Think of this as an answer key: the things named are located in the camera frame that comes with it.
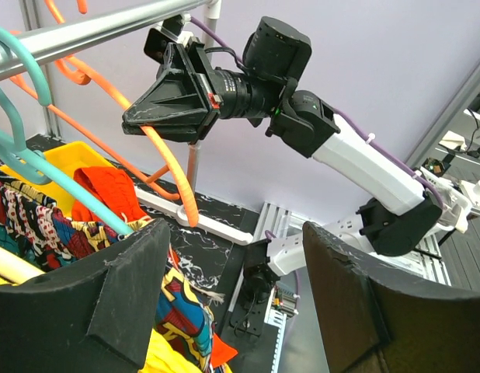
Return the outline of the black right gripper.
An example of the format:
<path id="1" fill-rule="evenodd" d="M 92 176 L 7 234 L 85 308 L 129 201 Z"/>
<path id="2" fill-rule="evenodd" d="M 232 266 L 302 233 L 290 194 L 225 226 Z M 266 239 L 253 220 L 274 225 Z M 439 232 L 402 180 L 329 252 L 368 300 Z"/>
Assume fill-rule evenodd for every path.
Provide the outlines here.
<path id="1" fill-rule="evenodd" d="M 213 71 L 197 38 L 187 45 L 168 44 L 162 73 L 123 113 L 123 132 L 144 135 L 143 127 L 150 127 L 169 141 L 195 144 L 205 139 L 220 116 Z"/>

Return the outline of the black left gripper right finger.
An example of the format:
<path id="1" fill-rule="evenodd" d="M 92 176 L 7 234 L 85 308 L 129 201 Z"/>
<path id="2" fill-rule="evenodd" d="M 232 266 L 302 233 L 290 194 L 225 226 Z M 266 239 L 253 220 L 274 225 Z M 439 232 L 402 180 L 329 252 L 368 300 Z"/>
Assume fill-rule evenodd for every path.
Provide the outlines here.
<path id="1" fill-rule="evenodd" d="M 480 293 L 409 274 L 303 226 L 332 372 L 480 372 Z"/>

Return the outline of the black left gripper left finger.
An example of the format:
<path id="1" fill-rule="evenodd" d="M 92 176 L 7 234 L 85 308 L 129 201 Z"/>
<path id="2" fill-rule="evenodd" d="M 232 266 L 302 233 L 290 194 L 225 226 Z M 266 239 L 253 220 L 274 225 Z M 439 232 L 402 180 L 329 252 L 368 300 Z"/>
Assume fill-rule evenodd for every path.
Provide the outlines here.
<path id="1" fill-rule="evenodd" d="M 0 372 L 136 372 L 155 321 L 162 219 L 21 285 L 0 285 Z"/>

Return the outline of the orange shorts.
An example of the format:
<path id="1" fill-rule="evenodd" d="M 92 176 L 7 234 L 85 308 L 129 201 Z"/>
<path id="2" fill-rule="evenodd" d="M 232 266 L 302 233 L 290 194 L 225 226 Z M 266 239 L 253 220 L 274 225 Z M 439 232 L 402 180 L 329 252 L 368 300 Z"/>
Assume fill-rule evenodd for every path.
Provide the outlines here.
<path id="1" fill-rule="evenodd" d="M 75 170 L 74 181 L 126 223 L 151 219 L 140 207 L 132 179 L 121 169 L 79 168 Z"/>

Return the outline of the orange plastic hanger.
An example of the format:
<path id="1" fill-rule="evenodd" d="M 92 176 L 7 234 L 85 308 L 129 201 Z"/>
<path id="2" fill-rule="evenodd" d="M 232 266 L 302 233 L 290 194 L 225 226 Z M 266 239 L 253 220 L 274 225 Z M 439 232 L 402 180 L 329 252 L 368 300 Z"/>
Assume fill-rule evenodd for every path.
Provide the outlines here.
<path id="1" fill-rule="evenodd" d="M 60 9 L 64 1 L 43 1 L 52 23 L 41 23 L 37 29 L 82 19 L 66 19 Z M 137 1 L 97 1 L 100 14 L 113 12 Z M 103 151 L 127 167 L 155 192 L 168 200 L 180 200 L 186 213 L 197 206 L 193 187 L 183 171 L 184 147 L 169 146 L 150 127 L 144 135 L 123 134 L 123 113 L 151 85 L 155 77 L 152 65 L 143 55 L 143 38 L 154 23 L 142 29 L 70 54 L 47 64 L 53 93 L 48 109 L 65 123 L 86 136 Z"/>

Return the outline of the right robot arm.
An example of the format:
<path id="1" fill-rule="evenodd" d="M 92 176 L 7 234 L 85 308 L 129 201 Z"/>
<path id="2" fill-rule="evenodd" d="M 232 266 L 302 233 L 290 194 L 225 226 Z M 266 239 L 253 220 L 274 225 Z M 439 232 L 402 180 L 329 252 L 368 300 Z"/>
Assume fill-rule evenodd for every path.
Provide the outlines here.
<path id="1" fill-rule="evenodd" d="M 353 216 L 326 227 L 352 247 L 397 257 L 438 231 L 467 230 L 471 203 L 465 197 L 425 169 L 410 169 L 344 113 L 298 88 L 311 56 L 306 35 L 264 16 L 230 71 L 213 67 L 213 49 L 196 37 L 180 41 L 183 24 L 176 16 L 149 31 L 144 53 L 159 68 L 155 83 L 125 110 L 126 134 L 149 127 L 166 140 L 194 145 L 219 120 L 259 126 L 269 119 L 267 136 L 370 194 Z"/>

